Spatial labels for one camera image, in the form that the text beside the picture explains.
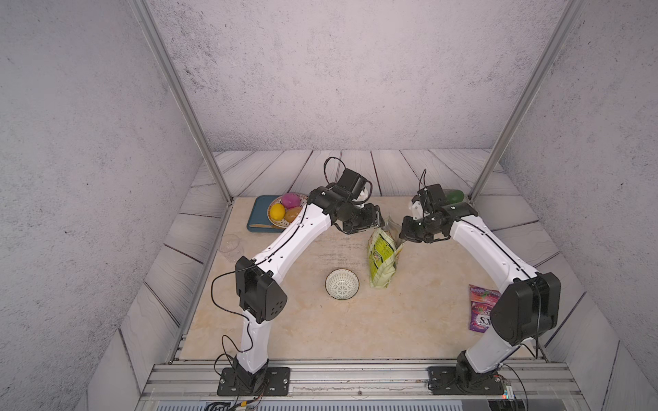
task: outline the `concrete texture wall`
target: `concrete texture wall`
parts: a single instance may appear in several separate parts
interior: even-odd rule
[[[488,148],[565,0],[148,0],[213,150]]]
[[[0,4],[0,409],[72,410],[201,163],[125,0]]]
[[[658,387],[658,3],[591,1],[502,165]]]

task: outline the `snack bag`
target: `snack bag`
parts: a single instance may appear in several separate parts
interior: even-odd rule
[[[397,259],[402,251],[403,242],[399,239],[401,227],[390,218],[383,228],[377,228],[368,241],[368,262],[370,263],[370,286],[372,288],[388,287],[397,270]]]
[[[475,285],[470,287],[470,324],[468,329],[484,333],[491,325],[490,314],[500,298],[498,291]]]

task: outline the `robotic arm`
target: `robotic arm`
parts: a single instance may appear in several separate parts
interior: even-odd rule
[[[462,394],[502,394],[495,376],[499,364],[520,344],[557,325],[560,281],[519,258],[469,204],[449,204],[439,184],[419,190],[411,211],[412,216],[402,223],[400,238],[416,243],[454,239],[487,271],[502,294],[491,311],[492,326],[457,357],[455,369],[440,370],[443,381],[434,384],[432,392],[454,395],[457,389]],[[439,233],[443,237],[435,239]]]
[[[232,362],[232,370],[229,369],[233,371],[232,381],[227,381],[222,373],[224,383],[220,382],[218,395],[222,395],[221,391],[237,395],[235,390],[224,389],[229,386],[239,389],[241,395],[260,392],[268,372],[267,344],[272,320],[288,301],[279,285],[309,244],[332,225],[352,234],[384,224],[379,206],[364,204],[370,197],[366,183],[370,182],[360,174],[345,169],[337,183],[311,192],[303,212],[269,247],[251,260],[244,256],[238,260],[236,287],[245,316],[241,349]]]
[[[231,368],[223,370],[218,395],[257,395],[266,378],[270,381],[268,390],[277,389],[272,386],[273,379],[282,381],[279,391],[268,395],[288,392],[286,369],[268,369],[271,321],[288,300],[280,283],[299,255],[330,226],[352,234],[384,224],[379,207],[364,204],[369,198],[366,183],[369,181],[364,177],[345,169],[337,183],[311,192],[303,212],[275,242],[251,260],[244,256],[238,260],[236,291],[245,317],[241,349]],[[521,260],[469,204],[449,204],[439,184],[419,190],[411,210],[412,216],[402,223],[400,238],[416,243],[456,240],[489,273],[502,293],[491,312],[492,326],[457,357],[456,367],[429,368],[433,382],[430,389],[437,395],[503,394],[504,387],[497,377],[499,364],[521,343],[557,325],[560,281],[552,273],[538,273]],[[443,237],[435,238],[439,233]]]

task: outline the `clear plastic cup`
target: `clear plastic cup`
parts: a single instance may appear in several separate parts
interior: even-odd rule
[[[219,245],[219,252],[231,265],[235,265],[245,253],[244,248],[242,248],[240,237],[235,234],[226,234],[222,237],[222,243]]]

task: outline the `beige table surface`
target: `beige table surface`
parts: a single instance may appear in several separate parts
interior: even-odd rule
[[[226,234],[240,237],[251,258],[276,239],[275,233],[251,233],[246,223],[255,198],[239,197]],[[408,197],[373,197],[383,216],[401,223],[408,215]],[[321,234],[290,268],[282,284],[288,303],[274,320],[268,353],[272,359],[455,358],[482,334],[468,329],[468,285],[493,289],[484,269],[454,240],[434,244],[406,242],[397,273],[387,289],[370,288],[367,243],[372,230],[345,235],[336,228]],[[333,299],[324,288],[336,268],[356,273],[361,283],[351,299]],[[199,306],[187,334],[181,359],[215,359],[222,353],[221,337],[238,345],[242,318],[215,307],[212,280],[234,270],[217,253]],[[215,299],[240,311],[235,275],[215,283]],[[234,354],[231,344],[227,350]],[[528,356],[519,350],[515,356]]]

